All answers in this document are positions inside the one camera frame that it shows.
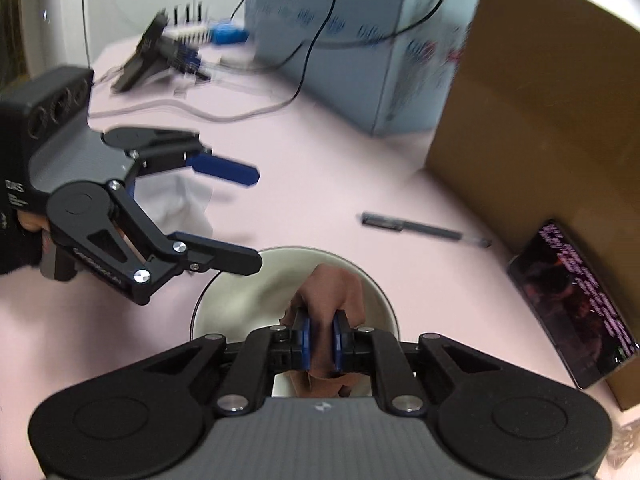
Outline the person left hand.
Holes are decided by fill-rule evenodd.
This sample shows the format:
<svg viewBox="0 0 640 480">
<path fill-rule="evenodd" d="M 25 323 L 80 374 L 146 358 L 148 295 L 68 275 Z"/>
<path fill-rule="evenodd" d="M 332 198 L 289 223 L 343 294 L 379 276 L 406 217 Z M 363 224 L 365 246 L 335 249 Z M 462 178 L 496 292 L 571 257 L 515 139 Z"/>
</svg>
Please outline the person left hand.
<svg viewBox="0 0 640 480">
<path fill-rule="evenodd" d="M 20 225 L 29 232 L 50 231 L 48 219 L 41 214 L 19 210 L 16 215 Z"/>
</svg>

